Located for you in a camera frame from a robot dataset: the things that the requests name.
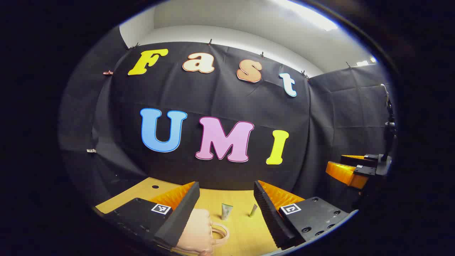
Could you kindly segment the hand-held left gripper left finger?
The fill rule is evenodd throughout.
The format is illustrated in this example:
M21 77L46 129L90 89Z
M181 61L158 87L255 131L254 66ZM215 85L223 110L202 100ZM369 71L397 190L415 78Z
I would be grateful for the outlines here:
M147 246L176 247L200 196L190 182L146 200L138 197L103 215L110 224Z

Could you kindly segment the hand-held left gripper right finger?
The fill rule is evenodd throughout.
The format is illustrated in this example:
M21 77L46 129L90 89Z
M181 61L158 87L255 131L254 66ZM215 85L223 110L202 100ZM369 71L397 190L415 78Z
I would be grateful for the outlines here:
M254 182L253 194L275 245L282 250L317 240L349 219L358 191L331 181L326 197L299 197L264 181Z

